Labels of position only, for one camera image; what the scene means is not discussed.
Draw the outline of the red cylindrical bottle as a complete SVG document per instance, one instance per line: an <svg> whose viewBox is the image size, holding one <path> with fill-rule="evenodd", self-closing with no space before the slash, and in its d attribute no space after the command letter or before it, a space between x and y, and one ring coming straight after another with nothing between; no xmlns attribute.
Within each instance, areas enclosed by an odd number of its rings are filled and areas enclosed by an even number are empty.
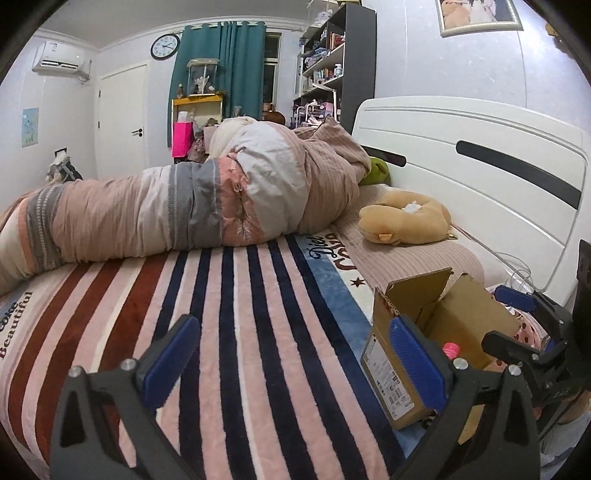
<svg viewBox="0 0 591 480"><path fill-rule="evenodd" d="M454 342L445 343L442 347L442 350L450 360L459 358L461 354L461 347Z"/></svg>

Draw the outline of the brown cardboard box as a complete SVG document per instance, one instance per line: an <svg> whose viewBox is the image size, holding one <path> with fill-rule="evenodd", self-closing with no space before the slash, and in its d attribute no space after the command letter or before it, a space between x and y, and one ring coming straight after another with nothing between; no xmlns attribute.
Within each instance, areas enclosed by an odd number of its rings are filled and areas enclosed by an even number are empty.
<svg viewBox="0 0 591 480"><path fill-rule="evenodd" d="M499 371L503 366L483 351L485 334L498 331L514 338L521 321L469 274L453 279L450 268L375 289L372 327L361 353L361 366L394 436L411 449L423 435L420 423L434 411L425 405L403 365L403 348L391 344L391 321L399 314L410 317L438 346L457 345L460 357L485 371Z"/></svg>

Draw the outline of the white bed headboard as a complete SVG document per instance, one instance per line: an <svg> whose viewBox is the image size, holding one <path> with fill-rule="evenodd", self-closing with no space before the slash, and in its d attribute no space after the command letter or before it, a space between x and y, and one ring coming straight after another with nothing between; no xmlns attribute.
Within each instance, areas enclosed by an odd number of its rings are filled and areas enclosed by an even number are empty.
<svg viewBox="0 0 591 480"><path fill-rule="evenodd" d="M590 238L590 136L492 101L411 96L361 105L353 138L391 166L395 187L431 196L532 288L566 304Z"/></svg>

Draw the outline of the tan plush toy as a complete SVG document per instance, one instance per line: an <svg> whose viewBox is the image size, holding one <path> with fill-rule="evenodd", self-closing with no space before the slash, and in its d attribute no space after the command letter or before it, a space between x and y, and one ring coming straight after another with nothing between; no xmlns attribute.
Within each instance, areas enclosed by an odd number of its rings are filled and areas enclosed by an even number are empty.
<svg viewBox="0 0 591 480"><path fill-rule="evenodd" d="M449 238L452 217L439 201L419 193L390 189L359 212L366 240L381 245L425 245Z"/></svg>

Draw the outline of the pink ribbed pillow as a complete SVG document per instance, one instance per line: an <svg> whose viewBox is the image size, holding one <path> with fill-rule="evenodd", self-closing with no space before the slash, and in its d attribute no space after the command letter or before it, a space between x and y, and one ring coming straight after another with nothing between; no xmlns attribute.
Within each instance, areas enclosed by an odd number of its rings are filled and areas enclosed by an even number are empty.
<svg viewBox="0 0 591 480"><path fill-rule="evenodd" d="M370 288L384 289L392 281L451 268L447 288L460 275L467 273L480 284L485 283L485 272L477 257L457 240L446 240L419 246L377 245L363 238L358 228L359 211L381 200L390 188L386 185L360 187L360 196L341 217L331 225L332 232L345 245L349 258Z"/></svg>

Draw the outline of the green plush toy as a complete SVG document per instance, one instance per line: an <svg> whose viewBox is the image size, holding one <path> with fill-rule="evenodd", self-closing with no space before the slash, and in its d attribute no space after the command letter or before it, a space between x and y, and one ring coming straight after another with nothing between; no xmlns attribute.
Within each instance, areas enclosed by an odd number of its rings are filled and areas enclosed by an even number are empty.
<svg viewBox="0 0 591 480"><path fill-rule="evenodd" d="M390 169L388 163L378 157L370 156L370 171L360 180L360 186L390 184Z"/></svg>

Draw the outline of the striped plush blanket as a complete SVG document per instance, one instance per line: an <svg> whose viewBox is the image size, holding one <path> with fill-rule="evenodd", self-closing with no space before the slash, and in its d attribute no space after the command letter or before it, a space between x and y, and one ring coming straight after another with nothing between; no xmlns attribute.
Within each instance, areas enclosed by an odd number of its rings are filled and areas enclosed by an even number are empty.
<svg viewBox="0 0 591 480"><path fill-rule="evenodd" d="M374 295L331 233L68 265L1 300L1 432L40 477L61 384L139 357L192 314L202 334L164 435L204 479L387 479L418 441L360 358Z"/></svg>

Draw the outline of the dark bookshelf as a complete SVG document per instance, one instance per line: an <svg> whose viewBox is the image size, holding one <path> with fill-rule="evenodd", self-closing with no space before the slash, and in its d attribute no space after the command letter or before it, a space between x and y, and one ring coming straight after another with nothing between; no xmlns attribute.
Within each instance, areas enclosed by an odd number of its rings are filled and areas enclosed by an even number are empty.
<svg viewBox="0 0 591 480"><path fill-rule="evenodd" d="M332 117L352 132L360 105L375 94L377 13L361 1L310 1L307 11L290 126Z"/></svg>

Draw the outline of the white door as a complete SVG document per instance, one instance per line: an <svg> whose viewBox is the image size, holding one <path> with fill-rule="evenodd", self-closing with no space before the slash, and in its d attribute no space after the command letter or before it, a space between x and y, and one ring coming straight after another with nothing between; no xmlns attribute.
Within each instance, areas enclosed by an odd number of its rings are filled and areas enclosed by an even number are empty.
<svg viewBox="0 0 591 480"><path fill-rule="evenodd" d="M95 147L100 178L136 175L147 167L146 70L146 64L132 65L98 82Z"/></svg>

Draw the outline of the yellow shelf unit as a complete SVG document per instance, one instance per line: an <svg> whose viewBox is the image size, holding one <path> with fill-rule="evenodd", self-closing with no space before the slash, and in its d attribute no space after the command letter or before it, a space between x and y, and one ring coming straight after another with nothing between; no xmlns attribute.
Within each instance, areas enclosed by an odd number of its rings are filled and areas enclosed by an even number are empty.
<svg viewBox="0 0 591 480"><path fill-rule="evenodd" d="M204 127L223 120L223 96L220 94L189 96L170 101L169 147L171 153L172 128L175 122L191 122L194 127Z"/></svg>

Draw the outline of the teal curtain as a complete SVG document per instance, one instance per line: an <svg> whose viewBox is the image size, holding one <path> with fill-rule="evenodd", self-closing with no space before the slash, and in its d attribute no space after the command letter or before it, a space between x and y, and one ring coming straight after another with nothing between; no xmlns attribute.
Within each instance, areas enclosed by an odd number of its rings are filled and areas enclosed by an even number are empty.
<svg viewBox="0 0 591 480"><path fill-rule="evenodd" d="M217 59L215 88L224 94L223 115L238 106L243 115L259 119L263 112L263 67L266 24L263 22L219 22L187 26L176 53L168 99L176 98L177 87L186 85L186 65L192 59Z"/></svg>

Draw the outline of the white air conditioner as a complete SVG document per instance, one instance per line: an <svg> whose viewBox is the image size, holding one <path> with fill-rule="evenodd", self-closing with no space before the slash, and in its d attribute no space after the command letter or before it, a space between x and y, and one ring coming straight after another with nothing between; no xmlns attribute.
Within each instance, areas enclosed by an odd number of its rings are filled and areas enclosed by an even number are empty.
<svg viewBox="0 0 591 480"><path fill-rule="evenodd" d="M56 41L45 41L38 47L32 71L38 74L76 77L81 82L90 80L92 60L76 46Z"/></svg>

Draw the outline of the framed wall picture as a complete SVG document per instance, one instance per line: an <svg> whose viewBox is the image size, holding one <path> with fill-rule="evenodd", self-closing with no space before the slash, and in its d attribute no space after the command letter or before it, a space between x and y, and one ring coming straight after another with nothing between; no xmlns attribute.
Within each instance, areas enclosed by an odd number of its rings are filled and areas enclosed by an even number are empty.
<svg viewBox="0 0 591 480"><path fill-rule="evenodd" d="M440 0L437 7L442 37L523 29L512 1Z"/></svg>

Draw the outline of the blue wall poster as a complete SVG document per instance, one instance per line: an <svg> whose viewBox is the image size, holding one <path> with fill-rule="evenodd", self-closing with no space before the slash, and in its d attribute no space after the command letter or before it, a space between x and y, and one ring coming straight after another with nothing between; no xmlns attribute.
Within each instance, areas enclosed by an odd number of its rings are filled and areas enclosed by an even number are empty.
<svg viewBox="0 0 591 480"><path fill-rule="evenodd" d="M36 145L39 136L39 109L28 108L22 111L21 147Z"/></svg>

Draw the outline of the round wall clock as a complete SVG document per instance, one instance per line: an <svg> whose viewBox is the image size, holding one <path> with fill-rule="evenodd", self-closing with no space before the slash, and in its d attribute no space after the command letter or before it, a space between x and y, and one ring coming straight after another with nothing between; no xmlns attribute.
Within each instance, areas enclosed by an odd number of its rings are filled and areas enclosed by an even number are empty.
<svg viewBox="0 0 591 480"><path fill-rule="evenodd" d="M156 61L163 61L176 54L180 38L175 33L167 33L156 38L151 47L150 55Z"/></svg>

